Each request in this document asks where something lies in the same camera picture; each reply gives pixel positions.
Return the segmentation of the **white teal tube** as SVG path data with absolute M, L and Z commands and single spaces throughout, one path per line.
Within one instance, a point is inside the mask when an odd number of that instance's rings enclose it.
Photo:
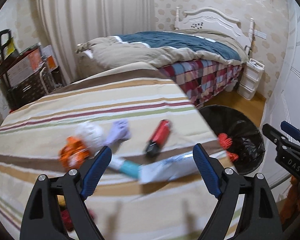
M 108 165 L 111 169 L 138 180 L 140 165 L 124 158 L 112 155 Z

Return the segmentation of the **black handled cart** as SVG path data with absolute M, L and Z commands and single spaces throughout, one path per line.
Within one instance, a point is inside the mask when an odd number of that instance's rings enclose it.
M 11 29 L 0 31 L 0 63 L 5 60 L 16 59 L 19 52 L 14 45 Z

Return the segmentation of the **red black bottle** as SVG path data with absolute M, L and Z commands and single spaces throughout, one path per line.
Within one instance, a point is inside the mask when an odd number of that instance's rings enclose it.
M 170 136 L 170 132 L 171 122 L 167 119 L 161 120 L 145 148 L 145 154 L 147 157 L 153 158 L 160 153 L 162 147 Z

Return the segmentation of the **white plastic drawer unit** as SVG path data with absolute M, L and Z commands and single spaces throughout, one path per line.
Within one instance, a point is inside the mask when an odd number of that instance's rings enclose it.
M 244 67 L 237 92 L 247 100 L 251 100 L 258 88 L 264 73 L 264 64 L 250 59 Z

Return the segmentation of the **purple crumpled glove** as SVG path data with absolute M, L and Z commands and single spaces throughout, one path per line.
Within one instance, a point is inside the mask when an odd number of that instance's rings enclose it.
M 126 119 L 121 119 L 113 122 L 110 132 L 105 140 L 106 146 L 111 146 L 118 141 L 125 141 L 131 138 L 129 124 Z

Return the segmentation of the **wall switch plate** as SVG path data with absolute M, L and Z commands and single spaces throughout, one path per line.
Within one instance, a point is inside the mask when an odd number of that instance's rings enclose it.
M 267 39 L 266 33 L 263 33 L 263 32 L 258 31 L 258 30 L 254 30 L 254 35 L 257 36 L 257 37 L 259 37 L 259 38 L 262 38 L 264 40 Z

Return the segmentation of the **striped table cloth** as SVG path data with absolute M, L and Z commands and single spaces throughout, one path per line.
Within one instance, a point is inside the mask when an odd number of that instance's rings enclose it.
M 144 150 L 161 120 L 171 123 L 171 132 L 159 160 L 190 153 L 200 143 L 229 163 L 179 86 L 146 63 L 93 75 L 13 111 L 0 126 L 0 222 L 19 238 L 36 179 L 65 174 L 59 153 L 72 138 L 96 153 L 122 121 L 130 137 L 112 141 L 113 156 L 144 165 Z M 198 173 L 141 185 L 107 170 L 85 203 L 106 239 L 196 239 L 216 200 Z

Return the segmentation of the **white bed headboard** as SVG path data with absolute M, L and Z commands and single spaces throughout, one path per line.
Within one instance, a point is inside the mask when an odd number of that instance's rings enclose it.
M 193 11 L 184 11 L 183 20 L 180 19 L 181 9 L 176 7 L 174 28 L 183 29 L 209 29 L 231 36 L 244 49 L 251 49 L 254 36 L 255 21 L 251 17 L 248 35 L 245 36 L 239 27 L 241 21 L 235 17 L 230 17 L 222 11 L 213 7 L 203 7 Z

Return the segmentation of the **plaid bed sheet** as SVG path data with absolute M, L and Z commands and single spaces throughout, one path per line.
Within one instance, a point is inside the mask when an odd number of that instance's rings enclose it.
M 159 68 L 173 80 L 195 105 L 201 105 L 235 81 L 242 66 L 224 65 L 210 60 L 176 62 Z

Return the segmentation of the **blue beige duvet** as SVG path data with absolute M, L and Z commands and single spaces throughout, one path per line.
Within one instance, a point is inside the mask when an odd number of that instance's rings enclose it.
M 245 47 L 209 29 L 142 31 L 99 37 L 77 46 L 82 70 L 97 74 L 136 62 L 156 68 L 176 62 L 210 60 L 234 66 L 248 61 Z

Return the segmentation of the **white blue plastic package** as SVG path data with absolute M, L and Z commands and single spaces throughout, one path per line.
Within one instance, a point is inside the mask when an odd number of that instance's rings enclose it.
M 198 172 L 192 152 L 175 155 L 139 168 L 140 184 L 173 181 Z

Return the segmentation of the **beige striped curtain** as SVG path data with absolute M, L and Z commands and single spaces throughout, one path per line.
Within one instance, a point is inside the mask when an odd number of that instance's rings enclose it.
M 36 0 L 66 83 L 79 79 L 77 45 L 155 29 L 154 0 Z

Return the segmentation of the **white wardrobe door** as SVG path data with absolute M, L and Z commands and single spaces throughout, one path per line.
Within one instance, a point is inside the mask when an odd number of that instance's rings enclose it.
M 282 121 L 300 128 L 300 7 L 288 0 L 289 34 L 286 55 L 273 94 L 266 103 L 261 124 L 280 129 Z

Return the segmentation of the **black trash bin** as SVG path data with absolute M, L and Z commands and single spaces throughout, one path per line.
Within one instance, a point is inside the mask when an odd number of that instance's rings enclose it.
M 199 112 L 216 135 L 224 133 L 232 140 L 228 151 L 238 156 L 234 166 L 239 174 L 247 175 L 261 165 L 265 153 L 264 140 L 247 116 L 222 105 L 205 106 Z

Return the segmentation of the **orange white cardboard box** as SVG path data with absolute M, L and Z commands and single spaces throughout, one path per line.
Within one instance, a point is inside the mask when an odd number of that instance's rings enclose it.
M 42 64 L 40 49 L 30 51 L 23 59 L 10 67 L 5 78 L 10 87 L 15 87 L 33 73 L 35 73 Z

